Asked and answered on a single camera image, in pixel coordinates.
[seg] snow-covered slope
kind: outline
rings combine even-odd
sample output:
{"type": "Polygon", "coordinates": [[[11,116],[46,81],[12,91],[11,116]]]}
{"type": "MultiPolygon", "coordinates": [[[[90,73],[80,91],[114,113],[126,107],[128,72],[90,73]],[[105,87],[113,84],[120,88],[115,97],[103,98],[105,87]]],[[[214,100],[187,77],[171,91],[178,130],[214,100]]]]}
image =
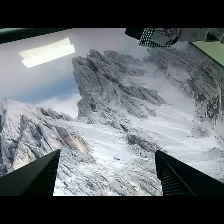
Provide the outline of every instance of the snow-covered slope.
{"type": "Polygon", "coordinates": [[[90,50],[72,63],[77,119],[2,102],[0,175],[59,148],[55,195],[161,195],[160,149],[223,179],[222,67],[190,45],[143,60],[90,50]]]}

